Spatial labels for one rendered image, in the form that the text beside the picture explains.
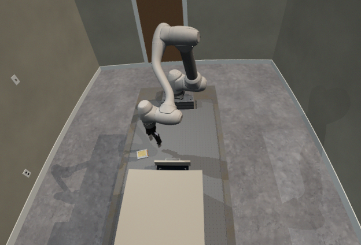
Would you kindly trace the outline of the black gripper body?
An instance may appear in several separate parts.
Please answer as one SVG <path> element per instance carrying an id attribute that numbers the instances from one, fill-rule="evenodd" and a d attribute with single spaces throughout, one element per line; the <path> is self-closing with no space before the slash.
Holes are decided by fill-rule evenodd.
<path id="1" fill-rule="evenodd" d="M 153 135 L 156 133 L 156 125 L 151 129 L 146 129 L 147 132 L 152 132 Z"/>

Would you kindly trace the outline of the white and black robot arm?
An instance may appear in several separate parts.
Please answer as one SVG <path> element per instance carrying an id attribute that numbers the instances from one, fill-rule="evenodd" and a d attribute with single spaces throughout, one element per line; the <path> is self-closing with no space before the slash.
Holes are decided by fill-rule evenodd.
<path id="1" fill-rule="evenodd" d="M 152 68 L 164 90 L 165 101 L 160 107 L 152 105 L 148 100 L 140 101 L 138 104 L 139 118 L 147 129 L 153 128 L 156 123 L 179 124 L 183 114 L 177 109 L 175 99 L 182 100 L 185 91 L 201 92 L 206 88 L 206 78 L 196 72 L 193 52 L 193 47 L 200 41 L 199 31 L 193 27 L 169 26 L 167 23 L 159 24 L 152 40 Z M 186 75 L 173 69 L 166 78 L 161 67 L 161 59 L 166 47 L 170 45 L 180 51 Z"/>

